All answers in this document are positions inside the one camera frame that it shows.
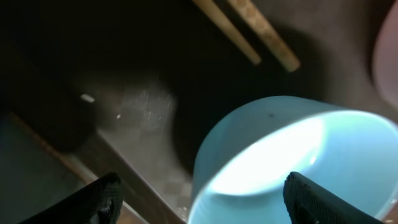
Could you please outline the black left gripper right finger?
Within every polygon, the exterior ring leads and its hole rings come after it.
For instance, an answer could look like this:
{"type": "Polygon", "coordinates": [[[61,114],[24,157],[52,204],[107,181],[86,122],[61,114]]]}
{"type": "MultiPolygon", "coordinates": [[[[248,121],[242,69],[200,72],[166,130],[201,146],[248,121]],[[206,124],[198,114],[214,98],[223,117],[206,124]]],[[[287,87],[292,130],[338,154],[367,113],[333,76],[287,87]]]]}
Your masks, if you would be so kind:
{"type": "Polygon", "coordinates": [[[283,198],[292,224],[382,224],[298,172],[291,172],[283,198]]]}

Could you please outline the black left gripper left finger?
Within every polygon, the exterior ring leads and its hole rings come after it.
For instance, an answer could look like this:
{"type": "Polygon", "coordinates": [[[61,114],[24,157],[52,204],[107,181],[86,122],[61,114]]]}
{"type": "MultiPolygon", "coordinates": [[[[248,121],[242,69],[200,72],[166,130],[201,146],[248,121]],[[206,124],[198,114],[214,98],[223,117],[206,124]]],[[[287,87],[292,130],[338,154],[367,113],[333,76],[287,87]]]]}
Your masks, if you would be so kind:
{"type": "Polygon", "coordinates": [[[116,224],[122,205],[121,179],[110,172],[21,224],[116,224]]]}

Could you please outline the blue bowl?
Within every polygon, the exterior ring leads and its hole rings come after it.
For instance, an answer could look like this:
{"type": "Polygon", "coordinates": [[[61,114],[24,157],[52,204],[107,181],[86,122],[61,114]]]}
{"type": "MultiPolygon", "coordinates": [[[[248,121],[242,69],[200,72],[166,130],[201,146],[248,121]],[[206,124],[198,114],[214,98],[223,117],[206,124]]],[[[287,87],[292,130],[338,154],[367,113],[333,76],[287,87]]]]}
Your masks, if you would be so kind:
{"type": "Polygon", "coordinates": [[[294,96],[247,103],[203,140],[189,223],[289,223],[284,181],[298,172],[377,218],[397,203],[397,125],[294,96]]]}

